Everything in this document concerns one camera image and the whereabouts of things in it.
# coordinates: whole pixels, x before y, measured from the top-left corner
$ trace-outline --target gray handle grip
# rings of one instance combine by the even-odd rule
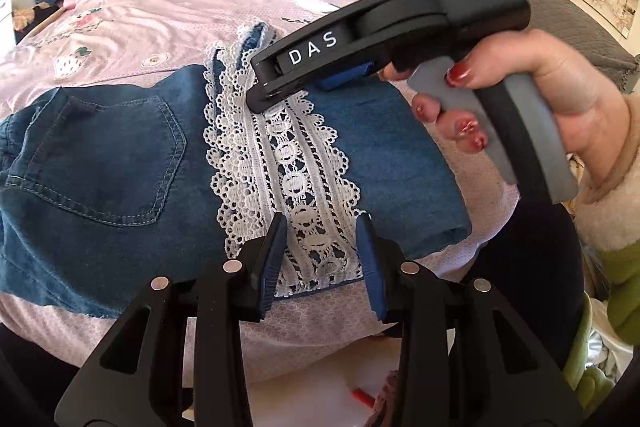
[[[450,57],[429,60],[415,70],[408,85],[437,99],[443,110],[474,113],[488,138],[486,153],[502,179],[517,184],[523,197],[552,203],[574,198],[577,182],[569,170],[558,128],[530,75],[512,74],[495,88],[457,89],[444,79],[453,64]]]

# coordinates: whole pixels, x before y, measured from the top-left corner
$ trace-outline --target floor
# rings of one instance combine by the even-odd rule
[[[302,371],[249,387],[255,427],[359,427],[371,409],[351,396],[376,396],[398,368],[400,339],[368,338]]]

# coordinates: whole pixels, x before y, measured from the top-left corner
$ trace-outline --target metal pin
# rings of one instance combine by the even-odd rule
[[[223,264],[222,268],[227,273],[236,273],[242,269],[242,263],[238,259],[231,259]]]
[[[420,271],[420,267],[417,264],[412,263],[412,261],[404,261],[404,263],[400,265],[400,271],[407,275],[415,275]]]
[[[151,281],[151,288],[154,290],[164,290],[169,286],[169,279],[166,277],[156,277]]]
[[[474,288],[485,293],[491,289],[491,283],[487,279],[476,279],[474,280]]]

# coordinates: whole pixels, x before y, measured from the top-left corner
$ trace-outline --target fingernail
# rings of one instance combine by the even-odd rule
[[[478,152],[484,149],[484,147],[486,147],[486,140],[484,139],[484,137],[476,137],[476,139],[474,140],[474,146],[476,147],[476,150],[478,150]]]
[[[431,123],[432,120],[429,120],[426,116],[426,113],[423,109],[423,107],[421,105],[416,105],[415,106],[415,116],[418,118],[418,120],[420,120],[421,122],[424,123]]]
[[[469,120],[468,118],[460,118],[456,122],[456,133],[459,136],[466,136],[478,129],[478,120]]]
[[[471,70],[466,60],[460,60],[454,64],[445,75],[447,84],[452,87],[464,86],[471,80]]]

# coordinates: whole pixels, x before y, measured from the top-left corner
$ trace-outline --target lace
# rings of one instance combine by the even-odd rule
[[[225,250],[264,235],[276,211],[287,216],[289,239],[276,297],[359,279],[355,219],[360,190],[345,179],[349,160],[335,148],[335,129],[313,113],[305,91],[264,114],[252,114],[244,95],[255,83],[251,57],[274,40],[264,23],[243,26],[231,46],[207,49],[205,78],[210,103],[204,137],[216,170],[211,188],[222,200],[218,222]]]

